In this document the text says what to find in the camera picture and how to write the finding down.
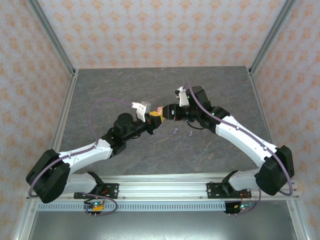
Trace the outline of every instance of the gray table surface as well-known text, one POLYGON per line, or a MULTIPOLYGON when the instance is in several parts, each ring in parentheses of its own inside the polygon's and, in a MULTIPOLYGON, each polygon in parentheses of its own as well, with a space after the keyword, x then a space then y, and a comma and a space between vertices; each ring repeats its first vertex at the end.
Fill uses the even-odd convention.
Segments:
MULTIPOLYGON (((242 125, 268 140, 258 103, 244 66, 112 68, 79 70, 60 151, 95 141, 89 128, 92 105, 103 97, 126 102, 148 101, 151 110, 177 103, 174 90, 190 82, 200 85, 214 106, 229 111, 242 125)), ((103 102, 93 113, 94 128, 103 136, 121 113, 135 110, 103 102)), ((245 171, 256 165, 233 144, 208 130, 195 130, 186 122, 165 120, 154 135, 142 134, 127 142, 118 156, 79 170, 105 175, 217 173, 245 171)))

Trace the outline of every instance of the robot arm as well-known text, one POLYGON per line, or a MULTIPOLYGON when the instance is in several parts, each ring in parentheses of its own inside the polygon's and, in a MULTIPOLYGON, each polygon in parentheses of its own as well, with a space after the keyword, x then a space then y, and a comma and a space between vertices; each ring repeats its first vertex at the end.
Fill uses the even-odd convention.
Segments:
POLYGON ((259 138, 237 122, 225 109, 220 106, 211 106, 205 91, 200 86, 192 87, 192 91, 206 111, 223 121, 216 120, 205 113, 194 100, 190 90, 185 90, 183 87, 175 91, 179 104, 163 107, 163 117, 175 121, 197 121, 203 128, 233 143, 254 161, 257 169, 233 171, 225 178, 222 186, 225 192, 260 188, 269 195, 275 195, 287 183, 287 178, 270 152, 280 159, 289 177, 292 178, 295 172, 290 149, 286 146, 278 148, 259 138))
POLYGON ((234 191, 251 188, 260 188, 269 195, 275 195, 286 184, 287 178, 266 147, 281 160, 289 177, 292 178, 294 167, 290 149, 286 146, 278 148, 268 143, 243 127, 222 107, 211 106, 205 91, 200 86, 195 86, 192 90, 201 106, 219 120, 213 119, 199 108, 189 89, 185 90, 180 87, 175 91, 179 104, 169 104, 163 107, 161 116, 149 114, 150 104, 148 102, 133 102, 132 107, 137 109, 137 120, 134 121, 133 116, 129 113, 122 113, 107 134, 97 142, 72 151, 57 153, 53 149, 47 150, 29 172, 26 181, 32 185, 48 165, 53 164, 59 158, 64 158, 49 168, 35 183, 33 190, 42 202, 50 203, 61 194, 66 193, 84 192, 100 195, 104 183, 94 172, 85 174, 74 174, 74 172, 94 162, 118 155, 126 148, 127 141, 139 137, 143 132, 152 135, 153 130, 157 129, 165 118, 175 121, 198 121, 203 128, 227 139, 254 161, 257 169, 233 171, 222 181, 222 191, 227 193, 229 198, 232 198, 234 191), (240 129, 246 130, 251 137, 240 129), (261 147, 252 137, 266 147, 261 147))
POLYGON ((150 115, 150 103, 133 102, 137 109, 137 120, 129 113, 122 113, 114 122, 113 127, 97 142, 71 151, 55 152, 53 149, 43 153, 41 158, 29 172, 26 181, 31 186, 36 177, 59 158, 61 161, 48 169, 36 182, 33 190, 43 203, 50 203, 61 194, 91 193, 100 195, 103 181, 94 173, 74 174, 75 171, 118 155, 126 148, 126 142, 139 137, 143 132, 153 134, 162 123, 162 117, 150 115))

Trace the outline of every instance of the purple cable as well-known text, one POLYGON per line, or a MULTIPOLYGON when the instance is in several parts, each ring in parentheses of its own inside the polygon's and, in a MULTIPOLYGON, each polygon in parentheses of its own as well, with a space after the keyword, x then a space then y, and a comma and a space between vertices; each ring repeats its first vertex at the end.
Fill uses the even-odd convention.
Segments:
MULTIPOLYGON (((220 123, 223 123, 223 124, 226 124, 232 128, 237 128, 236 125, 232 124, 232 123, 229 123, 227 121, 224 121, 218 117, 216 117, 215 115, 212 115, 210 112, 208 112, 201 104, 200 102, 198 101, 194 91, 192 90, 192 86, 190 84, 190 82, 188 82, 188 88, 190 90, 190 93, 194 99, 194 101, 196 102, 196 104, 206 113, 208 114, 210 117, 212 117, 213 119, 219 121, 220 123)), ((263 144, 259 139, 257 139, 254 135, 252 135, 250 132, 246 131, 245 129, 239 127, 238 130, 240 130, 241 132, 245 133, 246 135, 248 135, 250 138, 252 138, 253 140, 255 140, 258 144, 260 144, 261 147, 263 148, 266 148, 266 150, 274 157, 274 159, 277 161, 277 163, 280 165, 285 177, 286 177, 286 180, 288 182, 288 185, 289 185, 289 193, 288 192, 283 192, 281 190, 279 190, 279 193, 285 195, 285 196, 291 196, 293 194, 293 187, 292 187, 292 182, 291 182, 291 179, 289 177, 289 174, 284 166, 284 164, 281 162, 281 160, 279 159, 279 157, 273 152, 271 151, 265 144, 263 144)))
MULTIPOLYGON (((80 193, 83 194, 83 195, 90 196, 90 197, 95 197, 95 198, 110 200, 111 202, 114 203, 115 207, 114 207, 113 210, 111 210, 111 211, 106 211, 106 212, 97 214, 97 215, 96 215, 97 217, 105 216, 105 215, 109 215, 109 214, 113 214, 113 213, 118 209, 118 203, 117 203, 114 199, 112 199, 112 198, 110 198, 110 197, 107 197, 107 196, 99 196, 99 195, 94 195, 94 194, 85 193, 85 192, 80 192, 80 193)), ((88 208, 91 207, 91 206, 93 206, 93 205, 94 205, 94 204, 89 204, 89 205, 85 208, 85 213, 86 213, 87 215, 89 215, 89 217, 90 217, 90 215, 91 215, 92 213, 88 211, 88 208)))
POLYGON ((41 176, 48 170, 50 169, 53 165, 55 165, 56 163, 62 161, 63 159, 66 159, 66 158, 69 158, 69 157, 73 157, 75 155, 79 155, 79 154, 84 154, 84 153, 87 153, 89 151, 91 151, 92 149, 94 149, 96 147, 96 145, 98 144, 98 141, 99 141, 99 138, 98 138, 98 135, 92 125, 92 115, 93 115, 93 111, 95 109, 95 107, 101 103, 101 102, 105 102, 105 101, 114 101, 114 102, 117 102, 117 103, 121 103, 121 104, 124 104, 124 105, 128 105, 128 106, 131 106, 132 104, 131 103, 128 103, 128 102, 125 102, 125 101, 122 101, 122 100, 118 100, 118 99, 115 99, 115 98, 111 98, 111 97, 104 97, 102 99, 100 99, 99 101, 97 101, 91 108, 90 110, 90 118, 89 118, 89 124, 90 124, 90 129, 95 137, 95 144, 91 147, 89 147, 88 149, 85 149, 85 150, 82 150, 82 151, 78 151, 78 152, 73 152, 69 155, 66 155, 66 156, 62 156, 56 160, 54 160, 52 163, 50 163, 48 166, 46 166, 40 173, 38 176, 35 177, 35 179, 33 180, 33 182, 31 183, 30 185, 30 188, 29 188, 29 191, 28 191, 28 194, 29 194, 29 197, 31 198, 36 198, 38 197, 38 195, 33 195, 32 194, 32 190, 34 189, 37 181, 41 178, 41 176))

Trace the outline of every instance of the purple wire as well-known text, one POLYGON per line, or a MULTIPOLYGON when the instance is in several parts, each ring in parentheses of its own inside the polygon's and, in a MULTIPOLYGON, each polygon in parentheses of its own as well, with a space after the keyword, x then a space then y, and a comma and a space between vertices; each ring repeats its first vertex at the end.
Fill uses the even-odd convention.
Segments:
POLYGON ((117 103, 121 103, 121 104, 124 104, 124 105, 128 105, 128 106, 131 106, 132 104, 131 103, 128 103, 128 102, 125 102, 125 101, 122 101, 122 100, 119 100, 119 99, 115 99, 115 98, 111 98, 111 97, 104 97, 102 99, 100 99, 99 101, 97 101, 91 108, 90 110, 90 118, 89 118, 89 124, 90 124, 90 129, 95 137, 95 144, 91 147, 89 147, 88 149, 85 149, 85 150, 82 150, 82 151, 77 151, 77 152, 73 152, 69 155, 66 155, 66 156, 62 156, 56 160, 54 160, 52 163, 50 163, 48 166, 46 166, 36 177, 35 179, 33 180, 33 182, 31 183, 30 185, 30 188, 29 188, 29 191, 28 191, 28 194, 29 194, 29 197, 31 198, 36 198, 36 197, 39 197, 38 195, 33 195, 32 194, 32 190, 34 189, 35 185, 37 184, 37 181, 41 178, 41 176, 48 170, 50 169, 53 165, 55 165, 56 163, 62 161, 63 159, 66 159, 66 158, 69 158, 69 157, 73 157, 75 155, 79 155, 79 154, 84 154, 84 153, 87 153, 89 151, 91 151, 92 149, 94 149, 96 147, 96 145, 98 144, 98 141, 99 141, 99 138, 98 138, 98 135, 93 127, 93 124, 92 124, 92 116, 93 116, 93 111, 95 109, 95 107, 101 103, 101 102, 105 102, 105 101, 114 101, 114 102, 117 102, 117 103))
MULTIPOLYGON (((237 128, 236 125, 232 124, 232 123, 229 123, 227 121, 224 121, 218 117, 216 117, 215 115, 212 115, 210 112, 208 112, 201 104, 200 102, 198 101, 194 91, 192 90, 192 86, 190 84, 190 82, 188 82, 188 88, 190 90, 190 93, 194 99, 194 101, 196 102, 196 104, 206 113, 208 114, 210 117, 212 117, 213 119, 219 121, 220 123, 223 123, 223 124, 226 124, 232 128, 237 128)), ((266 150, 274 157, 274 159, 277 161, 277 163, 280 165, 285 177, 286 177, 286 180, 288 182, 288 185, 289 185, 289 193, 288 192, 283 192, 281 190, 279 190, 279 193, 285 195, 285 196, 291 196, 293 194, 293 187, 292 187, 292 182, 291 182, 291 179, 289 177, 289 174, 284 166, 284 164, 281 162, 281 160, 279 159, 279 157, 273 152, 271 151, 265 144, 263 144, 263 142, 261 142, 259 139, 257 139, 254 135, 252 135, 250 132, 246 131, 245 129, 239 127, 238 128, 239 131, 245 133, 246 135, 248 135, 250 138, 252 138, 253 140, 255 140, 258 144, 260 144, 261 147, 263 148, 266 148, 266 150)))
MULTIPOLYGON (((118 203, 117 203, 114 199, 112 199, 112 198, 110 198, 110 197, 107 197, 107 196, 99 196, 99 195, 95 195, 95 194, 91 194, 91 193, 85 193, 85 192, 80 192, 80 193, 83 194, 83 195, 87 195, 87 196, 91 196, 91 197, 95 197, 95 198, 110 200, 111 202, 114 203, 115 207, 114 207, 113 210, 111 210, 111 211, 106 211, 106 212, 97 214, 97 215, 96 215, 97 217, 105 216, 105 215, 109 215, 109 214, 113 214, 113 213, 118 209, 118 203)), ((88 208, 91 207, 91 206, 93 206, 93 205, 94 205, 94 204, 89 204, 89 205, 85 208, 85 213, 86 213, 87 215, 89 215, 89 216, 92 214, 92 212, 89 212, 89 211, 88 211, 88 208)))

